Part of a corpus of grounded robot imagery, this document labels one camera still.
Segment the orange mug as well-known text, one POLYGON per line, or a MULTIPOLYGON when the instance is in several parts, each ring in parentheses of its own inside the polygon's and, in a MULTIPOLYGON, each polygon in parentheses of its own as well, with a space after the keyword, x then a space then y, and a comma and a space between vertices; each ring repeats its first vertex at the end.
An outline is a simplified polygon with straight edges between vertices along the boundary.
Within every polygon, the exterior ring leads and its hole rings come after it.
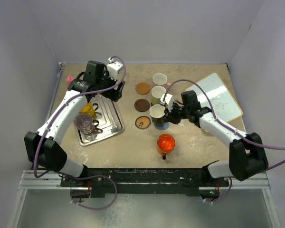
POLYGON ((165 160, 175 147, 175 139, 170 134, 162 134, 157 139, 157 152, 165 160))

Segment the green mug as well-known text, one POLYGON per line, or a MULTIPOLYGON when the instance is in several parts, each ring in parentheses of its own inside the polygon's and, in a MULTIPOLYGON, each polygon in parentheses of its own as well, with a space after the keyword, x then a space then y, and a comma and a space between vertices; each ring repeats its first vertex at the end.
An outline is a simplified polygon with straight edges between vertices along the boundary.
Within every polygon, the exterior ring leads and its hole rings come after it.
POLYGON ((161 103, 161 97, 166 93, 166 89, 163 86, 155 86, 151 90, 151 105, 159 105, 161 103))

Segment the dark wood coaster top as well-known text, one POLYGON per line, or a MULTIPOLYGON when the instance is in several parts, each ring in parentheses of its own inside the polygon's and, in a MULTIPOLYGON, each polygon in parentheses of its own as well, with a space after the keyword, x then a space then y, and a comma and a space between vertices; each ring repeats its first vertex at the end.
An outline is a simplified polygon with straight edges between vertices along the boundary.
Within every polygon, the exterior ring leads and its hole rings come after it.
POLYGON ((135 101, 134 108, 138 112, 145 112, 150 108, 150 103, 148 100, 141 98, 135 101))

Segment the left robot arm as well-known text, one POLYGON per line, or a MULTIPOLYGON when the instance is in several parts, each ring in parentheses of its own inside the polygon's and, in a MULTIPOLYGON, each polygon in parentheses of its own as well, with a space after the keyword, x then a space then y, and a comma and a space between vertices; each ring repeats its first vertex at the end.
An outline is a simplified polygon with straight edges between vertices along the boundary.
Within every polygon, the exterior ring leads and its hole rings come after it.
POLYGON ((116 102, 122 97, 125 81, 117 79, 120 72, 125 73, 126 66, 118 56, 109 57, 107 64, 90 60, 84 72, 69 79, 65 96, 49 119, 35 132, 26 133, 25 147, 36 178, 41 177, 37 168, 42 166, 47 171, 72 176, 77 186, 88 182, 87 167, 70 159, 60 144, 70 124, 91 98, 100 94, 116 102))

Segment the light wood coaster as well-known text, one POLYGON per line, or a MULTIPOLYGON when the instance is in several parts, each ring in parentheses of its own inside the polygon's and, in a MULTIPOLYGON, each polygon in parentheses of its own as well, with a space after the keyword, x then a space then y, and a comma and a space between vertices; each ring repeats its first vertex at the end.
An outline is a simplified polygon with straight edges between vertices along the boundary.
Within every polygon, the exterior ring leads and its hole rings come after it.
POLYGON ((140 95, 146 95, 150 91, 150 86, 145 82, 141 82, 136 85, 135 90, 140 95))

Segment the pink mug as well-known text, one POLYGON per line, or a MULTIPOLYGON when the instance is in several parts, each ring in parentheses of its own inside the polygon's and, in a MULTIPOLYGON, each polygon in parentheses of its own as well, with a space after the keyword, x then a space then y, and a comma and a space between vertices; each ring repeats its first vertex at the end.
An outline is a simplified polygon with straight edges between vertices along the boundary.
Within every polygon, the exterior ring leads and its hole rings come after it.
POLYGON ((168 82, 168 78, 165 74, 157 73, 152 77, 152 87, 162 86, 164 88, 168 88, 171 83, 168 82))

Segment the silver metal tray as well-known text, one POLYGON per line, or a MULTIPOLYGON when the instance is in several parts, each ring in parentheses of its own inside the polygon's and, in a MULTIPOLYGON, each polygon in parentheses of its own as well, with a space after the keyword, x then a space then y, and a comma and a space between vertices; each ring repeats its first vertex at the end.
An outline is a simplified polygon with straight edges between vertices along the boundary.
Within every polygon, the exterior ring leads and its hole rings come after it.
POLYGON ((97 95, 91 99, 91 103, 98 104, 96 117, 99 121, 99 126, 97 128, 101 129, 102 132, 94 132, 91 135, 84 135, 77 130, 78 142, 82 146, 88 146, 121 134, 125 129, 125 125, 116 102, 113 102, 101 95, 97 95))

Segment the black and white mug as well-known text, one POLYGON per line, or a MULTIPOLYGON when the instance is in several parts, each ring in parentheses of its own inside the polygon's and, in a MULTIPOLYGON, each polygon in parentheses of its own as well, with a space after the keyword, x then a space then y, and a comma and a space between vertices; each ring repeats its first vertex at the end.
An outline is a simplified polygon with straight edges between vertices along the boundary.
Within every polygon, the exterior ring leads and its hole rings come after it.
POLYGON ((163 126, 165 124, 164 116, 165 116, 165 107, 156 104, 153 105, 149 110, 150 117, 155 126, 163 126))

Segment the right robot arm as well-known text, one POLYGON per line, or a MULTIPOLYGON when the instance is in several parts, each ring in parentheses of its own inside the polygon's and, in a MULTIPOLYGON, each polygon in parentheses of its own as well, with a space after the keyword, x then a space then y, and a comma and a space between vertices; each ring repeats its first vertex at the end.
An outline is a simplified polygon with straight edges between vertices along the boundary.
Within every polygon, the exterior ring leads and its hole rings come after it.
POLYGON ((213 114, 212 109, 201 106, 194 91, 181 93, 181 98, 181 104, 177 104, 172 95, 162 95, 164 120, 179 124, 182 119, 187 119, 211 133, 229 149, 228 160, 215 161, 204 167, 207 171, 202 173, 201 178, 205 185, 212 186, 222 177, 244 181, 268 168, 267 156, 257 133, 248 134, 224 122, 213 114))

